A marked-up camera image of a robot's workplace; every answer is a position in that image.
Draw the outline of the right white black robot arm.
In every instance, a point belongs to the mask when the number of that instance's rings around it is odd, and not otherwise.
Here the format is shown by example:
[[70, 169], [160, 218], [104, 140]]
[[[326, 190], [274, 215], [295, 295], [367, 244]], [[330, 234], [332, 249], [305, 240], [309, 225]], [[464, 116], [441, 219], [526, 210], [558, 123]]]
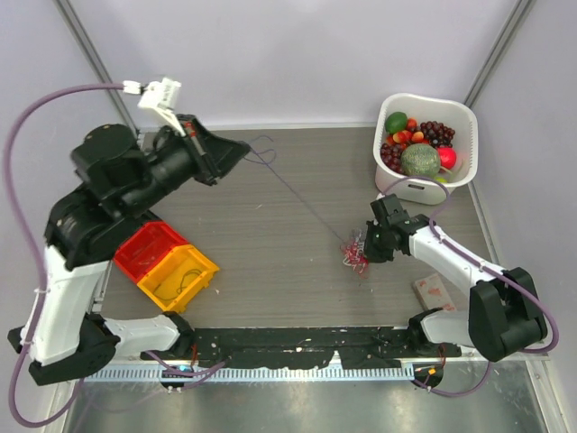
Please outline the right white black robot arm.
[[386, 263], [397, 252], [426, 263], [468, 298], [465, 311], [432, 308], [414, 318], [408, 348], [430, 355], [439, 344], [476, 349], [497, 362], [547, 337], [543, 311], [532, 276], [517, 267], [507, 270], [486, 262], [447, 236], [425, 215], [411, 216], [395, 195], [371, 202], [363, 256], [368, 263]]

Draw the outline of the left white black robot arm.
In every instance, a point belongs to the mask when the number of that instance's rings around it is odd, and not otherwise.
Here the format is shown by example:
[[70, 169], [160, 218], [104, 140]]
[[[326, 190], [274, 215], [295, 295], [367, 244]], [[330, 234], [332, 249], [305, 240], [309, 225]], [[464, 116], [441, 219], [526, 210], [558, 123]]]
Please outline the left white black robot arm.
[[14, 350], [31, 357], [36, 384], [86, 378], [122, 355], [191, 354], [193, 329], [175, 309], [127, 321], [88, 309], [116, 251], [153, 220], [157, 203], [189, 180], [215, 185], [250, 152], [193, 115], [178, 122], [179, 131], [162, 127], [149, 151], [123, 124], [98, 126], [72, 151], [80, 184], [53, 205], [44, 231], [42, 312], [8, 334]]

